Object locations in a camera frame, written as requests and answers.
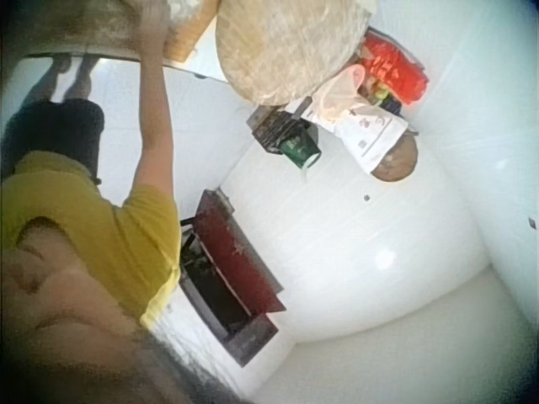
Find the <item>leg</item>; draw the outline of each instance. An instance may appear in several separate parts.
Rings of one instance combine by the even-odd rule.
[[[23,101],[23,107],[38,101],[48,101],[51,99],[58,75],[69,70],[71,58],[68,55],[56,55],[52,58],[52,65],[43,77],[32,87]]]
[[[67,99],[88,99],[92,91],[92,79],[90,73],[98,63],[97,56],[84,55],[83,62],[78,68],[77,77],[73,85],[66,91],[64,101]]]

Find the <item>dark pants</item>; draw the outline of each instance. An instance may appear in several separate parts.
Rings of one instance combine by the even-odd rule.
[[[104,129],[103,110],[86,99],[61,104],[39,101],[23,107],[8,122],[2,139],[2,180],[29,152],[62,154],[80,162],[99,183],[99,140]]]

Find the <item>hand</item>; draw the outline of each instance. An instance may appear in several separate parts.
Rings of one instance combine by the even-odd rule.
[[[141,56],[163,57],[170,22],[170,7],[162,1],[147,1],[141,8],[138,41]]]

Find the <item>hair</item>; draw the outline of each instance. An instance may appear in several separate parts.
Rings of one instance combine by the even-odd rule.
[[[141,360],[131,372],[104,375],[98,369],[58,369],[33,373],[8,358],[0,364],[0,402],[56,404],[64,392],[51,391],[49,380],[70,390],[70,402],[155,404],[249,404],[197,363],[181,359],[150,332],[136,336]]]

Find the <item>wall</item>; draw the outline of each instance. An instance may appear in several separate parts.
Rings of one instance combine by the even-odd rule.
[[[294,346],[286,330],[279,330],[253,360],[241,368],[213,336],[179,287],[154,333],[183,358],[194,360],[246,397],[271,376]]]
[[[528,0],[379,6],[372,25],[431,79],[407,115],[465,194],[494,267],[537,329],[537,235],[528,224],[539,219],[537,10]]]
[[[52,100],[61,102],[72,84],[80,58],[60,75]],[[51,64],[50,58],[24,59],[16,67],[2,98],[2,132],[24,97]],[[165,68],[173,120],[174,191],[180,214],[190,217],[204,189],[224,180],[253,142],[245,124],[251,105],[223,82],[200,80],[192,74]],[[92,72],[89,99],[105,115],[99,153],[100,191],[121,205],[131,189],[141,153],[138,120],[140,65],[102,59]]]
[[[492,270],[410,316],[297,345],[258,404],[500,403],[535,369],[534,337]]]
[[[398,183],[363,173],[327,132],[319,143],[307,183],[285,157],[253,144],[222,185],[284,287],[288,310],[275,318],[298,342],[399,318],[488,265],[466,201],[421,136],[418,166]]]

